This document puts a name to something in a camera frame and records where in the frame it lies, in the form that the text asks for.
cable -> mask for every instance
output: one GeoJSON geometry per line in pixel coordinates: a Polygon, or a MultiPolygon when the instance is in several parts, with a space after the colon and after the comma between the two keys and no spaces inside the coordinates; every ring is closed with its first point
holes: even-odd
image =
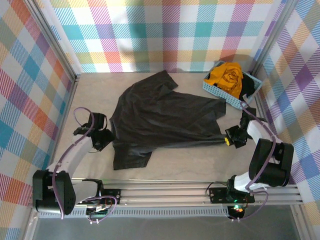
{"type": "Polygon", "coordinates": [[[206,190],[205,190],[205,194],[207,194],[209,197],[210,197],[210,195],[208,194],[208,190],[209,190],[209,188],[210,188],[210,186],[212,185],[212,184],[222,184],[222,185],[224,185],[224,186],[227,186],[227,183],[226,182],[221,182],[221,181],[213,181],[213,182],[211,182],[210,184],[209,184],[209,186],[206,188],[206,190]]]}
{"type": "Polygon", "coordinates": [[[91,118],[92,118],[92,123],[91,123],[91,126],[89,127],[89,129],[86,131],[86,133],[84,135],[82,135],[78,140],[76,140],[72,145],[70,145],[67,150],[62,154],[62,156],[60,157],[59,161],[56,163],[55,165],[55,168],[53,170],[53,174],[52,174],[52,187],[53,187],[53,192],[54,192],[54,195],[55,195],[55,198],[58,202],[58,205],[59,205],[59,208],[60,208],[60,213],[61,213],[61,219],[63,220],[65,218],[65,209],[64,209],[64,206],[62,205],[62,200],[60,198],[60,195],[58,193],[58,188],[57,188],[57,183],[56,183],[56,174],[57,174],[57,170],[58,168],[61,166],[61,163],[62,161],[64,160],[64,158],[66,157],[66,155],[70,152],[70,150],[76,146],[82,139],[84,139],[88,133],[93,129],[94,127],[94,123],[95,123],[95,117],[94,117],[94,114],[86,107],[77,107],[74,111],[73,111],[73,115],[75,117],[75,120],[78,124],[79,121],[77,120],[76,118],[76,111],[80,110],[80,109],[83,109],[83,110],[86,110],[90,113],[91,115],[91,118]]]}
{"type": "MultiPolygon", "coordinates": [[[[269,194],[266,190],[261,190],[261,191],[253,191],[250,189],[250,186],[252,184],[254,184],[258,179],[259,177],[261,176],[261,174],[263,173],[263,171],[265,170],[265,168],[267,167],[274,151],[275,151],[275,148],[276,148],[276,138],[275,138],[275,135],[274,133],[259,119],[257,118],[255,115],[253,115],[251,112],[249,112],[245,106],[248,106],[248,104],[244,101],[242,101],[240,103],[241,105],[241,108],[243,111],[245,111],[247,114],[249,114],[250,116],[252,116],[265,130],[266,132],[270,135],[271,139],[272,139],[272,147],[271,147],[271,150],[269,152],[269,155],[267,156],[267,158],[265,159],[265,162],[264,164],[262,165],[260,171],[257,173],[257,175],[253,178],[253,180],[251,180],[246,186],[245,186],[245,189],[251,194],[251,195],[254,195],[254,194],[261,194],[261,193],[265,193],[265,200],[264,202],[261,204],[261,206],[256,210],[254,211],[253,213],[251,213],[249,216],[246,216],[246,217],[243,217],[241,219],[241,221],[243,220],[246,220],[248,218],[251,218],[252,216],[254,216],[255,214],[257,214],[267,203],[268,201],[268,197],[269,197],[269,194]]],[[[240,219],[239,218],[235,218],[233,216],[230,215],[230,217],[233,219],[233,220],[238,220],[240,222],[240,219]]]]}
{"type": "Polygon", "coordinates": [[[91,213],[91,214],[89,215],[89,217],[86,217],[86,218],[90,221],[90,224],[92,224],[92,223],[99,224],[100,222],[102,222],[103,220],[105,220],[107,217],[109,217],[109,215],[111,215],[111,214],[115,211],[116,206],[117,206],[117,204],[118,204],[118,202],[117,202],[118,200],[117,200],[117,198],[115,198],[114,196],[111,196],[111,195],[110,195],[110,196],[88,197],[88,198],[86,198],[86,199],[84,200],[84,201],[92,201],[92,200],[101,200],[101,199],[107,199],[107,198],[114,200],[114,206],[113,206],[113,208],[112,208],[110,211],[108,211],[109,213],[106,214],[103,218],[101,218],[100,220],[96,219],[96,221],[93,221],[93,220],[91,219],[91,216],[94,214],[94,212],[91,213]]]}

basket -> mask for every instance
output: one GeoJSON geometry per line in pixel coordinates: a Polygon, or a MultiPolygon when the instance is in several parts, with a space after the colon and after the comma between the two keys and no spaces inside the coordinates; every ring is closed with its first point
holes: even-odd
{"type": "MultiPolygon", "coordinates": [[[[224,61],[217,61],[214,64],[213,68],[211,68],[210,73],[215,67],[218,67],[218,66],[220,66],[220,65],[222,65],[224,63],[225,63],[224,61]]],[[[249,104],[254,99],[255,95],[260,90],[260,88],[262,87],[263,82],[260,81],[259,79],[257,79],[256,77],[251,76],[250,74],[248,74],[246,72],[242,72],[242,73],[247,75],[247,76],[249,76],[254,81],[254,89],[255,89],[255,91],[254,91],[254,93],[252,95],[250,95],[247,98],[247,101],[246,101],[246,103],[249,104]]],[[[236,109],[240,109],[240,110],[242,109],[241,104],[240,104],[241,100],[239,100],[238,98],[230,95],[229,93],[226,93],[225,91],[221,90],[220,88],[218,88],[216,86],[213,86],[213,85],[210,85],[210,84],[208,84],[208,83],[206,83],[204,81],[203,82],[203,89],[206,90],[207,92],[219,97],[219,98],[225,99],[228,104],[232,105],[236,109]]]]}

purple cable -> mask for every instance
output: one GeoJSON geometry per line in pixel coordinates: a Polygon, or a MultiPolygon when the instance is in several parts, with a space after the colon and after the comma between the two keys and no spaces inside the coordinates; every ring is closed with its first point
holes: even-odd
{"type": "Polygon", "coordinates": [[[89,218],[87,217],[87,219],[90,221],[90,223],[99,223],[103,220],[105,220],[107,217],[109,217],[116,209],[116,206],[117,206],[117,199],[114,197],[114,196],[94,196],[94,197],[88,197],[86,198],[84,201],[92,201],[92,200],[99,200],[99,199],[113,199],[114,200],[114,207],[112,208],[112,210],[107,214],[105,215],[103,218],[101,218],[100,220],[96,220],[96,221],[92,221],[91,219],[91,215],[89,215],[89,218]]]}
{"type": "Polygon", "coordinates": [[[261,124],[261,126],[266,130],[266,132],[270,135],[270,137],[272,138],[272,147],[271,147],[271,150],[269,152],[269,155],[267,156],[264,164],[262,165],[260,171],[257,173],[257,175],[253,178],[253,180],[251,180],[246,186],[245,186],[245,189],[247,191],[249,191],[251,194],[262,194],[262,193],[265,193],[265,200],[264,202],[261,204],[261,206],[256,210],[254,211],[253,213],[251,213],[249,216],[246,216],[246,217],[243,217],[241,219],[241,221],[243,220],[246,220],[248,218],[251,218],[252,216],[256,215],[267,203],[268,201],[268,197],[269,197],[269,194],[267,191],[265,190],[261,190],[261,191],[253,191],[250,189],[250,186],[252,184],[254,184],[256,182],[256,180],[258,180],[258,178],[261,176],[261,174],[263,173],[263,171],[265,170],[265,168],[267,167],[271,157],[272,157],[272,154],[274,153],[275,151],[275,148],[276,148],[276,138],[275,138],[275,135],[273,134],[273,132],[259,119],[257,118],[255,115],[253,115],[251,112],[249,112],[247,109],[245,109],[245,107],[243,106],[243,104],[247,105],[248,104],[244,101],[242,101],[240,103],[241,105],[241,108],[243,109],[243,111],[245,111],[247,114],[249,114],[250,116],[252,116],[259,124],[261,124]]]}
{"type": "Polygon", "coordinates": [[[76,117],[75,113],[76,111],[80,110],[80,109],[83,109],[83,110],[86,110],[90,113],[91,115],[91,118],[92,118],[92,123],[91,123],[91,126],[89,127],[88,131],[86,131],[86,133],[84,135],[82,135],[78,140],[76,140],[72,145],[70,145],[67,150],[62,154],[62,156],[60,157],[59,161],[56,163],[55,165],[55,168],[53,170],[53,174],[52,174],[52,187],[53,187],[53,192],[54,192],[54,195],[55,195],[55,198],[58,202],[58,205],[59,205],[59,208],[60,208],[60,213],[61,213],[61,219],[63,220],[65,218],[65,209],[64,209],[64,206],[62,205],[62,200],[60,198],[60,195],[58,193],[58,188],[57,188],[57,184],[56,184],[56,174],[57,174],[57,170],[58,168],[61,166],[61,163],[62,161],[64,160],[64,158],[66,157],[66,155],[70,152],[70,150],[76,146],[82,139],[84,139],[88,133],[92,130],[92,128],[94,127],[94,123],[95,123],[95,116],[94,114],[86,107],[77,107],[74,111],[73,111],[73,114],[74,114],[74,117],[76,117]]]}

